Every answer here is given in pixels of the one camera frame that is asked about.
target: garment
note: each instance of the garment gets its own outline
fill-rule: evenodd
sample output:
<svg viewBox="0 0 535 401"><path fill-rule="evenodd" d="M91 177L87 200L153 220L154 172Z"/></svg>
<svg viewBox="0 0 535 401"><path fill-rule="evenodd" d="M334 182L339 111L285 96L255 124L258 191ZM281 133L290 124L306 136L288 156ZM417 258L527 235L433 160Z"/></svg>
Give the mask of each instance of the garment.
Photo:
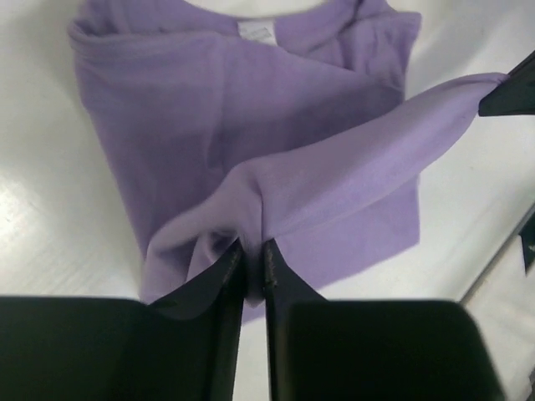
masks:
<svg viewBox="0 0 535 401"><path fill-rule="evenodd" d="M382 0L274 21L277 46L183 0L89 0L69 28L89 111L145 256L152 302L239 237L249 297L275 238L313 287L419 239L418 174L506 77L465 77L405 103L420 26Z"/></svg>

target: folded shirt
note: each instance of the folded shirt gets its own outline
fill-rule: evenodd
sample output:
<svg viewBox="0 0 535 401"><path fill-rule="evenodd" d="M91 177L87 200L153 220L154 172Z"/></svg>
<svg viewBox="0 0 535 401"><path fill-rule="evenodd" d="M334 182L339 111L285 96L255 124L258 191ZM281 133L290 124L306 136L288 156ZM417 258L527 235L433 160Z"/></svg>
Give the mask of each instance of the folded shirt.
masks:
<svg viewBox="0 0 535 401"><path fill-rule="evenodd" d="M316 288L417 243L418 174L507 77L404 102L419 26L382 0L252 24L183 0L88 0L69 35L145 257L142 300L191 280L237 237L252 305L264 241Z"/></svg>

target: clothing tag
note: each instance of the clothing tag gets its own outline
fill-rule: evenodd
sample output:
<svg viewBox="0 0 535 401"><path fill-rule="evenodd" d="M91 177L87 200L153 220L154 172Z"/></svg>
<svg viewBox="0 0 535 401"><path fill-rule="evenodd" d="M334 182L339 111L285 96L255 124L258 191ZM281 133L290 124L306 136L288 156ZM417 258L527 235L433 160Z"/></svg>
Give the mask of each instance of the clothing tag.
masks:
<svg viewBox="0 0 535 401"><path fill-rule="evenodd" d="M273 20L243 21L237 23L237 29L240 36L246 40L277 46L275 22Z"/></svg>

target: wrinkled fabric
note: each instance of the wrinkled fabric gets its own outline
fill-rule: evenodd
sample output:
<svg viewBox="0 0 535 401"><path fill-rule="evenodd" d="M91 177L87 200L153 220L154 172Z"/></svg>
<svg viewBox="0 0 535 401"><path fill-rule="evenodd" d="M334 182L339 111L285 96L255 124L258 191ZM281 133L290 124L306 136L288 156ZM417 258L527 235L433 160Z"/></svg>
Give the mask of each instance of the wrinkled fabric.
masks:
<svg viewBox="0 0 535 401"><path fill-rule="evenodd" d="M237 237L249 296L275 238L321 287L419 239L418 174L506 77L404 101L420 26L381 0L277 18L278 46L183 0L89 0L69 28L80 95L145 256L141 297L175 290Z"/></svg>

